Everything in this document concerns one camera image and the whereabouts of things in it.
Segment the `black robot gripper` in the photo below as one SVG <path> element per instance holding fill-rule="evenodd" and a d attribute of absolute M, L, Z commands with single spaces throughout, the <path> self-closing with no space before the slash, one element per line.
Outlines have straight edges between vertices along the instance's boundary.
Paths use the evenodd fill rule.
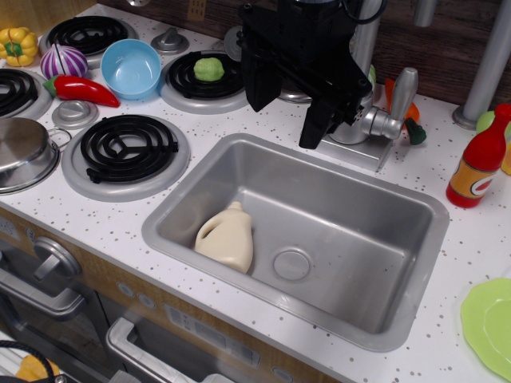
<path fill-rule="evenodd" d="M 271 10 L 245 3 L 238 9 L 242 30 L 242 75 L 255 112 L 276 99 L 283 81 L 311 98 L 299 146 L 316 149 L 333 124 L 352 124 L 370 91 L 350 53 L 361 18 L 360 1 L 279 1 Z"/>

